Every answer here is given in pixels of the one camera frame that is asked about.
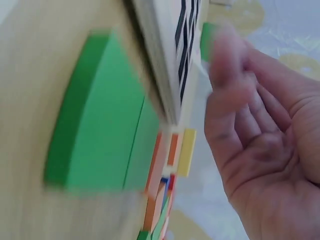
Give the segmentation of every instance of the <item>blue block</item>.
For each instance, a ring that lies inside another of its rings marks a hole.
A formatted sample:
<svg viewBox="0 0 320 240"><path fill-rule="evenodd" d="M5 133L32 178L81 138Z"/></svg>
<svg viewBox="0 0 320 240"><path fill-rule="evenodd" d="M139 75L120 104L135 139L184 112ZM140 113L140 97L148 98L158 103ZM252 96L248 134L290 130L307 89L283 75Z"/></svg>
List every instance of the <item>blue block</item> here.
<svg viewBox="0 0 320 240"><path fill-rule="evenodd" d="M161 178L161 182L165 184L164 197L163 197L162 208L161 208L163 210L165 207L165 204L166 204L167 197L168 197L170 177L169 178L166 178L166 177Z"/></svg>

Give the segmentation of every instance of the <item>hand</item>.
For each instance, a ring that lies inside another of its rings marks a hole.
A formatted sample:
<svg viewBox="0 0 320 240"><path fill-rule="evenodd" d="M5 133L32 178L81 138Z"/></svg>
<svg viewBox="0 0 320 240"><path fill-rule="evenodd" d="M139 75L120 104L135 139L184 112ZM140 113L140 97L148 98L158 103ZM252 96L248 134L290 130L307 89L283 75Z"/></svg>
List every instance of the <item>hand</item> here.
<svg viewBox="0 0 320 240"><path fill-rule="evenodd" d="M216 36L205 135L251 240L320 239L320 82Z"/></svg>

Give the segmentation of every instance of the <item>green block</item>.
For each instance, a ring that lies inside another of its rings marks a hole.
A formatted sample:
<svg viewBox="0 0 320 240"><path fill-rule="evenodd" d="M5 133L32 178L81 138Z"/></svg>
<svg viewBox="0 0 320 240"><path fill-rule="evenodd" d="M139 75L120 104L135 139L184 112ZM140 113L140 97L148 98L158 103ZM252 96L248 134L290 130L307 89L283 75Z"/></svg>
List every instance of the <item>green block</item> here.
<svg viewBox="0 0 320 240"><path fill-rule="evenodd" d="M158 131L158 115L146 97L132 146L124 189L141 191L145 189Z"/></svg>
<svg viewBox="0 0 320 240"><path fill-rule="evenodd" d="M151 234L148 231L140 231L136 240L151 240Z"/></svg>
<svg viewBox="0 0 320 240"><path fill-rule="evenodd" d="M169 197L167 197L166 201L165 201L165 205L162 209L160 218L158 223L156 224L152 236L151 236L151 240L158 240L160 238L160 234L162 231L162 228L164 227L164 224L166 222L166 216L167 216L167 211L168 211L168 206L169 206Z"/></svg>
<svg viewBox="0 0 320 240"><path fill-rule="evenodd" d="M201 59L209 62L211 60L213 48L213 36L217 31L218 26L209 22L205 22L202 27L202 34L200 40Z"/></svg>
<svg viewBox="0 0 320 240"><path fill-rule="evenodd" d="M143 101L116 34L92 33L64 96L45 183L75 191L121 190Z"/></svg>

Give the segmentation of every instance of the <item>wooden board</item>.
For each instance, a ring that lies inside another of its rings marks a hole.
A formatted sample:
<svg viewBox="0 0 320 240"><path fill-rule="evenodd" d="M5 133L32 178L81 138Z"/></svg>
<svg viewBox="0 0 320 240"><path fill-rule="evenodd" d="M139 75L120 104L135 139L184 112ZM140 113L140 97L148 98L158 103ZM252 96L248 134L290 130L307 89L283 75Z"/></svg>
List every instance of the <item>wooden board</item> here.
<svg viewBox="0 0 320 240"><path fill-rule="evenodd" d="M111 27L147 93L156 92L122 1L21 0L0 25L0 239L137 239L146 209L142 195L77 197L45 190L42 181L88 33Z"/></svg>

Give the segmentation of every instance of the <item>yellow block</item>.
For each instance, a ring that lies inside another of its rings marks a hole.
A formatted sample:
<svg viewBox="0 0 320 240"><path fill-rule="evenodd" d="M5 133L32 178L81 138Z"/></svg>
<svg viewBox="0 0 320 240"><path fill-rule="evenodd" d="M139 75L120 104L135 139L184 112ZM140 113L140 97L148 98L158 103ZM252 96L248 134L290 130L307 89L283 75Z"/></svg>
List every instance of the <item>yellow block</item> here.
<svg viewBox="0 0 320 240"><path fill-rule="evenodd" d="M197 131L187 128L184 130L183 142L180 152L177 174L180 177L188 177L192 156L194 153Z"/></svg>

